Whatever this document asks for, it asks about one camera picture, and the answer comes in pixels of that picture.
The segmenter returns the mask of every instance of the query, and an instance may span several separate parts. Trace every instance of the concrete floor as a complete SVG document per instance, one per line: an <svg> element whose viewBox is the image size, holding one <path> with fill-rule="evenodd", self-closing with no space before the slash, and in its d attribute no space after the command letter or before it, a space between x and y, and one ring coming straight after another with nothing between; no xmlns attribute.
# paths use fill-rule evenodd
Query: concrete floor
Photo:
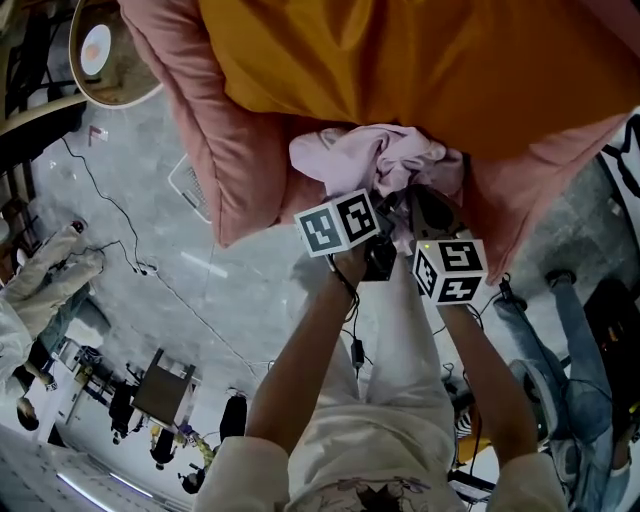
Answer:
<svg viewBox="0 0 640 512"><path fill-rule="evenodd" d="M88 146L93 125L108 131L108 141ZM212 403L222 406L224 390L234 386L253 393L291 330L304 293L288 279L304 248L295 229L278 227L238 242L215 246L210 226L200 220L169 185L167 176L184 154L163 94L136 107L113 111L89 106L81 132L66 137L72 151L86 157L101 191L130 215L139 235L138 259L159 267L157 276L134 274L122 249L105 250L103 274L94 280L99 304L113 329L102 352L124 370L131 362L146 367L158 347L184 363L193 363ZM100 247L121 240L134 259L134 236L125 217L100 199L82 161L61 141L34 162L38 199L33 205L40 228L50 233L80 216L89 224L86 240ZM558 198L523 245L512 267L513 288L529 302L528 315L541 339L566 353L566 341L546 292L544 274L557 267L578 274L581 298L597 282L615 274L628 285L640 276L638 257L624 221L606 201L611 192L597 165L590 165ZM215 265L209 272L184 253ZM482 308L495 289L483 290ZM375 315L362 291L358 334L373 359ZM442 326L427 305L434 330ZM483 315L486 331L506 359L517 356L493 308ZM437 336L442 362L458 356L446 332ZM363 372L366 383L368 370Z"/></svg>

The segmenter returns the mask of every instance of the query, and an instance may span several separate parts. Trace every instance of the black cable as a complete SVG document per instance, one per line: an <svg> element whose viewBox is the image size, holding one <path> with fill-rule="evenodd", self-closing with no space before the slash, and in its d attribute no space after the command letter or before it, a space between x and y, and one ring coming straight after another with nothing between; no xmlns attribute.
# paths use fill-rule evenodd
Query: black cable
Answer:
<svg viewBox="0 0 640 512"><path fill-rule="evenodd" d="M502 292L498 292L496 293L494 296L492 296L489 299L489 302L487 302L484 307L480 310L480 316L482 316L484 314L484 312L487 310L487 308L491 305L491 303L493 302L494 299L497 299L500 295L502 294Z"/></svg>
<svg viewBox="0 0 640 512"><path fill-rule="evenodd" d="M473 476L473 466L476 463L476 455L478 455L478 448L480 446L481 434L482 434L482 418L478 414L478 435L476 436L476 447L473 449L473 459L471 460L471 467L469 468L469 476Z"/></svg>
<svg viewBox="0 0 640 512"><path fill-rule="evenodd" d="M346 329L340 329L340 330L341 330L342 332L346 332L349 336L351 336L351 339L353 339L353 340L355 340L355 339L356 339L356 337L355 337L353 334L351 334L349 331L347 331Z"/></svg>
<svg viewBox="0 0 640 512"><path fill-rule="evenodd" d="M92 252L100 252L100 253L102 253L103 256L106 257L106 255L104 254L104 250L107 249L108 247L113 246L113 245L120 245L120 247L122 247L122 252L124 253L124 259L129 264L131 269L134 272L137 272L136 268L129 261L129 258L127 257L127 251L124 248L124 245L120 240L115 240L115 241L110 242L110 243L108 243L106 245L103 245L102 247L85 247L84 251L79 252L79 253L78 252L72 252L72 253L69 253L69 256L84 256L87 253L87 251L92 251Z"/></svg>
<svg viewBox="0 0 640 512"><path fill-rule="evenodd" d="M133 257L134 257L134 260L135 260L135 264L137 265L137 270L131 264L131 262L129 261L129 258L126 256L127 251L126 251L124 245L122 244L122 242L120 242L120 244L122 245L122 250L125 253L125 258L127 258L127 263L129 263L129 266L131 266L131 268L133 268L134 272L141 271L140 263L142 263L142 262L138 259L138 242L139 242L139 238L138 238L138 233L136 232L136 230L133 227L133 224L131 222L131 218L129 217L127 212L125 212L122 209L122 207L120 207L120 205L118 203L116 203L109 196L105 196L102 192L100 192L100 189L98 188L98 184L96 183L96 179L93 177L93 174L91 173L91 170L89 169L89 165L87 164L87 160L85 159L85 157L82 156L82 155L76 155L75 153L73 153L73 151L71 151L71 148L69 147L69 144L67 143L67 141L65 140L64 137L62 137L62 142L64 142L64 145L67 148L67 151L69 152L69 155L71 155L73 158L79 158L80 160L82 160L82 163L84 164L84 167L87 170L87 174L89 174L89 177L91 178L91 182L93 183L93 186L96 189L96 192L98 193L98 195L102 199L104 199L105 201L109 201L111 204L113 204L118 210L120 210L122 215L124 215L125 219L127 219L127 222L129 223L129 227L131 228L131 232L133 233L133 236L135 237L135 243L134 243L134 246L133 246Z"/></svg>
<svg viewBox="0 0 640 512"><path fill-rule="evenodd" d="M444 378L444 380L448 382L451 379L451 376L453 375L453 370L455 369L455 365L453 363L444 363L442 367L449 372L449 375L447 375Z"/></svg>
<svg viewBox="0 0 640 512"><path fill-rule="evenodd" d="M480 317L480 313L478 313L478 310L471 304L467 304L467 309L471 310L471 314L474 316L474 318L480 324L480 329L482 329L484 331L484 324L482 323L482 318Z"/></svg>

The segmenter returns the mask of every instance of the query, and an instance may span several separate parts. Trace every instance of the light pink cloth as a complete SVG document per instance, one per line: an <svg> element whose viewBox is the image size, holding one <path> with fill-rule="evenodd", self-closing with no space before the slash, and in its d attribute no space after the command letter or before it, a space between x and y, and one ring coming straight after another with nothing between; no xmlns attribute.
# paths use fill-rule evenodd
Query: light pink cloth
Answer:
<svg viewBox="0 0 640 512"><path fill-rule="evenodd" d="M462 154L427 139L415 128L373 124L347 131L327 128L289 144L291 165L322 181L327 196L360 188L382 197L412 183L454 197L462 187Z"/></svg>

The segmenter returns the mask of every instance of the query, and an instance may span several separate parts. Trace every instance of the orange pillow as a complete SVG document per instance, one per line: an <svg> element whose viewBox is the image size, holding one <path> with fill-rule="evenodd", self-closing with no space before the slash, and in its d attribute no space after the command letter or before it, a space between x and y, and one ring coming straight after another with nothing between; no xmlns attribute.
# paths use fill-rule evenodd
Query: orange pillow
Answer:
<svg viewBox="0 0 640 512"><path fill-rule="evenodd" d="M255 112L418 126L486 159L627 113L638 60L577 0L200 0Z"/></svg>

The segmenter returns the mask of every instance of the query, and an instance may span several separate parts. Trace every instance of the shoe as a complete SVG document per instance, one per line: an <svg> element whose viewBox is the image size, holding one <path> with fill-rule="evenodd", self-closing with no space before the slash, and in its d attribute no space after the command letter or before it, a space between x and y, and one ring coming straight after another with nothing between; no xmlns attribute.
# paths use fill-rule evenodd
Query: shoe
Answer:
<svg viewBox="0 0 640 512"><path fill-rule="evenodd" d="M456 437L458 439L463 439L471 435L473 430L471 423L471 414L469 414L469 411L467 410L462 416L460 416L454 425Z"/></svg>
<svg viewBox="0 0 640 512"><path fill-rule="evenodd" d="M71 227L75 229L79 235L81 235L82 232L85 230L86 226L84 225L84 222L82 222L81 220L74 220L71 223Z"/></svg>
<svg viewBox="0 0 640 512"><path fill-rule="evenodd" d="M511 289L511 285L509 285L509 281L507 281L504 277L502 278L502 282L500 283L500 291L502 292L502 297L496 299L495 302L505 301L505 302L514 302L522 311L526 311L528 304L527 301L522 297L519 297L513 290Z"/></svg>
<svg viewBox="0 0 640 512"><path fill-rule="evenodd" d="M553 288L561 277L566 276L570 279L571 284L575 284L577 281L576 275L571 270L560 269L560 270L552 270L546 276L544 276L549 288Z"/></svg>

